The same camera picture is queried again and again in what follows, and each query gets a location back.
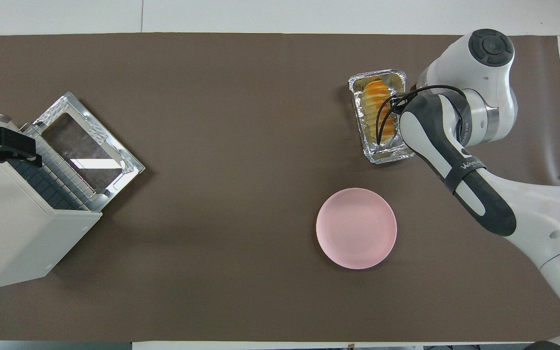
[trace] white tile floor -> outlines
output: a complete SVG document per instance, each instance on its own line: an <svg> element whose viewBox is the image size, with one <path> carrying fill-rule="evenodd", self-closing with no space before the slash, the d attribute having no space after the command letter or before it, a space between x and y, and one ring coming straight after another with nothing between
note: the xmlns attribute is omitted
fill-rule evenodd
<svg viewBox="0 0 560 350"><path fill-rule="evenodd" d="M0 35L140 31L462 35L479 27L508 35L560 35L560 1L0 0Z"/></svg>

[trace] brown table mat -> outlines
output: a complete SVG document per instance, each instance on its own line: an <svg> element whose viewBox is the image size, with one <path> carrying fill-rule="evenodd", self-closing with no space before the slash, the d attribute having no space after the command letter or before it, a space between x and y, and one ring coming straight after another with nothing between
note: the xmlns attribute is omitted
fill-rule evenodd
<svg viewBox="0 0 560 350"><path fill-rule="evenodd" d="M147 166L43 279L0 288L0 339L531 341L560 300L424 162L362 155L347 78L408 86L457 36L91 34L0 37L0 113L35 120L71 91ZM471 152L560 185L555 37L512 37L520 113ZM315 237L321 204L362 187L395 211L379 266ZM0 213L5 219L6 213Z"/></svg>

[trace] round plate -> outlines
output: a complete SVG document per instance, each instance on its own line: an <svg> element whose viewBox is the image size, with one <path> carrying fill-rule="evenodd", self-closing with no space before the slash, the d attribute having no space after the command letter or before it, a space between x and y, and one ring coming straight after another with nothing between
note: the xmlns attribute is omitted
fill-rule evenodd
<svg viewBox="0 0 560 350"><path fill-rule="evenodd" d="M317 217L317 239L325 255L354 270L382 262L395 245L396 231L389 204L364 188L334 193Z"/></svg>

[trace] black cable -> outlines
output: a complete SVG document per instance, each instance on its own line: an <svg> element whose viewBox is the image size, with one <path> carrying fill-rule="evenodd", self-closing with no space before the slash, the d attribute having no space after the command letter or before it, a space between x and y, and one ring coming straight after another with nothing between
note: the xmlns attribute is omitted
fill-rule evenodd
<svg viewBox="0 0 560 350"><path fill-rule="evenodd" d="M395 104L392 104L392 102L390 103L390 109L388 110L388 112L386 113L386 115L384 116L383 120L382 120L382 126L380 126L378 133L376 135L376 141L377 144L379 145L382 142L382 133L384 132L384 124L386 124L386 120L390 117L391 113L393 110L395 110L398 105L400 104L400 102L404 101L404 100L408 100L411 99L413 97L415 97L416 95L418 95L419 92L421 91L425 91L426 89L433 89L433 88L445 88L445 89L451 89L455 92L457 92L458 94L465 96L464 92L461 91L460 89L453 87L453 86L426 86L426 87L422 87L422 88L418 88L418 89L414 89L412 91L410 91L409 93L406 93L405 95L403 95L402 97L400 97L398 100L395 101ZM384 109L384 106L386 105L386 103L390 100L392 100L393 98L397 97L396 95L393 95L391 97L388 97L384 103L382 104L382 106L380 106L380 110L377 112L377 118L375 119L375 128L377 128L379 126L379 121L380 121L380 114L382 113L382 110Z"/></svg>

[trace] black strap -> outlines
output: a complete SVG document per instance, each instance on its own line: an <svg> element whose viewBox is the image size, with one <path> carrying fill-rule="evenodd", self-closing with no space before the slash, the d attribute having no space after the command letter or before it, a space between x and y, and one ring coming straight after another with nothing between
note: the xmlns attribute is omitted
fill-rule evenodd
<svg viewBox="0 0 560 350"><path fill-rule="evenodd" d="M451 193L455 192L455 189L460 182L464 179L469 172L474 171L478 168L487 168L483 162L481 162L477 157L468 157L460 160L457 164L451 168L448 175L444 179L444 185Z"/></svg>

